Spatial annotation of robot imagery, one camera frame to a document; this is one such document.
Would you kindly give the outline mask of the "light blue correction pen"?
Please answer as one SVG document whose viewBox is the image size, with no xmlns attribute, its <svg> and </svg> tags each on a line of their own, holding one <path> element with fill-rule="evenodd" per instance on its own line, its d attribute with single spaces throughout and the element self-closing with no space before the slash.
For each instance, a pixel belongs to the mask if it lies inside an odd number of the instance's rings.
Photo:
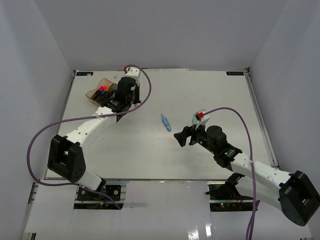
<svg viewBox="0 0 320 240">
<path fill-rule="evenodd" d="M 161 114 L 160 116 L 161 116 L 161 121 L 162 121 L 164 127 L 170 133 L 172 131 L 172 128 L 171 128 L 171 125 L 170 125 L 168 119 L 163 114 Z"/>
</svg>

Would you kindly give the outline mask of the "pink cap highlighter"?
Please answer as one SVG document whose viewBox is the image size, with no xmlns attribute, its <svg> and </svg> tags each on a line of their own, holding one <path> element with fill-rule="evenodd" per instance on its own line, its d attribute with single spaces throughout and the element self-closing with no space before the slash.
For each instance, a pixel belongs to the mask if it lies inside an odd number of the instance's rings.
<svg viewBox="0 0 320 240">
<path fill-rule="evenodd" d="M 101 91 L 101 87 L 92 95 L 92 97 L 91 97 L 92 100 L 95 101 L 96 99 L 99 98 L 99 95 L 100 95 L 100 93 L 102 92 L 102 91 Z"/>
</svg>

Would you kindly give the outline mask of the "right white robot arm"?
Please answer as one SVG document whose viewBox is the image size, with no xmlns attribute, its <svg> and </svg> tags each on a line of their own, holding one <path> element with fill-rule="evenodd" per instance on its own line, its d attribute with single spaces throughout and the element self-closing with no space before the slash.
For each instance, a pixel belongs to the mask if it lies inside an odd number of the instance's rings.
<svg viewBox="0 0 320 240">
<path fill-rule="evenodd" d="M 304 227 L 320 207 L 320 195 L 309 177 L 297 170 L 282 171 L 249 156 L 227 141 L 222 128 L 186 126 L 174 138 L 181 147 L 199 144 L 210 153 L 216 163 L 232 172 L 225 182 L 226 195 L 236 200 L 240 196 L 256 198 L 279 209 L 287 219 Z"/>
</svg>

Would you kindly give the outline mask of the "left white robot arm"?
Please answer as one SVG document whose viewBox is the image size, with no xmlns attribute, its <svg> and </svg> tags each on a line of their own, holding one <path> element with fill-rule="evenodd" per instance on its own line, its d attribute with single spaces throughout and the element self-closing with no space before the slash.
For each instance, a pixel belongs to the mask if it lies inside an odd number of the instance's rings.
<svg viewBox="0 0 320 240">
<path fill-rule="evenodd" d="M 86 167 L 84 150 L 124 116 L 119 113 L 128 111 L 137 102 L 138 89 L 136 79 L 122 77 L 116 90 L 97 109 L 92 119 L 65 136 L 54 136 L 49 148 L 48 169 L 72 184 L 88 188 L 88 193 L 94 199 L 103 198 L 106 193 L 104 180 Z"/>
</svg>

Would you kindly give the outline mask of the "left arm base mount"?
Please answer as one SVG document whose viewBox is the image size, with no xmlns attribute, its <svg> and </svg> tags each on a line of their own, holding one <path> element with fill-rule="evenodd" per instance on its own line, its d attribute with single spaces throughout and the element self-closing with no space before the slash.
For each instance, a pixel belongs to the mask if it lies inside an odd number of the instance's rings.
<svg viewBox="0 0 320 240">
<path fill-rule="evenodd" d="M 118 206 L 109 198 L 89 192 L 79 187 L 75 196 L 73 208 L 78 210 L 120 210 L 124 205 L 121 185 L 105 185 L 101 192 L 108 195 Z"/>
</svg>

